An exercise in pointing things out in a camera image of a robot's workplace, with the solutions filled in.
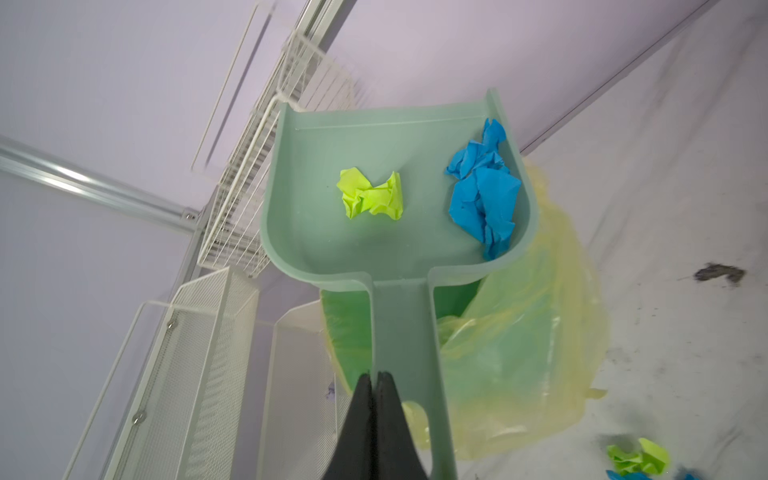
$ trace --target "dirt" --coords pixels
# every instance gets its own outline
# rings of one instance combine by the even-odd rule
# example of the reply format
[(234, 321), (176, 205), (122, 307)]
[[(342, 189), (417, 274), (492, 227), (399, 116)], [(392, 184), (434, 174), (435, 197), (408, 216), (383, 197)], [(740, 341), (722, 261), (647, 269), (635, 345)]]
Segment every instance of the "dirt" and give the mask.
[(706, 282), (723, 275), (732, 285), (738, 286), (741, 279), (746, 275), (746, 270), (740, 269), (738, 266), (708, 263), (706, 267), (694, 273), (694, 278), (699, 282)]

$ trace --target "plastic bag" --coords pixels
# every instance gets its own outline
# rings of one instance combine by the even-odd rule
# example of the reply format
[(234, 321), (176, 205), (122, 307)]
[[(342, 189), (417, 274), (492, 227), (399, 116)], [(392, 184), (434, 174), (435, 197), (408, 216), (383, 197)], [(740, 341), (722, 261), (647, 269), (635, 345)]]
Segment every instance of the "plastic bag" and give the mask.
[[(570, 219), (549, 199), (543, 173), (527, 169), (540, 209), (528, 250), (479, 285), (435, 289), (445, 394), (460, 459), (559, 432), (581, 418), (587, 398), (601, 396), (590, 388), (608, 344), (598, 280)], [(371, 368), (368, 295), (322, 292), (321, 299), (330, 350), (353, 387)], [(428, 448), (423, 410), (410, 404), (404, 410), (416, 446)]]

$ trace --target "marble floor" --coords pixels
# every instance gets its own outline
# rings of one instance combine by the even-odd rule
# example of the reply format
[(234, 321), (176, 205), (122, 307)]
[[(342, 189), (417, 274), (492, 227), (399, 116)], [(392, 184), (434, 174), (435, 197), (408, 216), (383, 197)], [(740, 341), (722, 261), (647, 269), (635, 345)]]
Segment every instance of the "marble floor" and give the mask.
[(661, 478), (768, 478), (768, 2), (718, 2), (529, 159), (600, 272), (608, 394), (462, 478), (606, 478), (620, 436), (669, 450)]

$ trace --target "dustpan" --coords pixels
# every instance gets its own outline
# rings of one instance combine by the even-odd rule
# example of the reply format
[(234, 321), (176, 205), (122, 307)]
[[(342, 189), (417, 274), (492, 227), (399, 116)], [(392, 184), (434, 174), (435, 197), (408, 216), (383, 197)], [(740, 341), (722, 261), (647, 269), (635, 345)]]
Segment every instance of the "dustpan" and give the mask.
[[(486, 118), (510, 132), (498, 94), (482, 101), (423, 108), (297, 113), (282, 106), (261, 219), (267, 255), (287, 275), (324, 290), (367, 290), (371, 298), (371, 377), (390, 372), (403, 401), (429, 419), (432, 479), (455, 479), (448, 410), (439, 363), (432, 293), (471, 283), (517, 258), (534, 236), (538, 208), (515, 142), (499, 145), (522, 182), (509, 251), (492, 261), (453, 223), (456, 179), (444, 174)], [(374, 185), (402, 179), (404, 212), (345, 215), (339, 173), (357, 167)]]

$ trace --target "white floor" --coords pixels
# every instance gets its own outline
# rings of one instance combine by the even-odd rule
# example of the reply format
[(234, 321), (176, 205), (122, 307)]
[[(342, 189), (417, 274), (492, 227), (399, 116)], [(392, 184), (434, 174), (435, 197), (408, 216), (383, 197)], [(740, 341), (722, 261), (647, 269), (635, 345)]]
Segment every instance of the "white floor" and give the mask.
[[(617, 436), (665, 446), (661, 478), (768, 478), (768, 2), (722, 0), (530, 159), (601, 274), (608, 394), (462, 478), (607, 478)], [(747, 273), (698, 283), (707, 262)]]

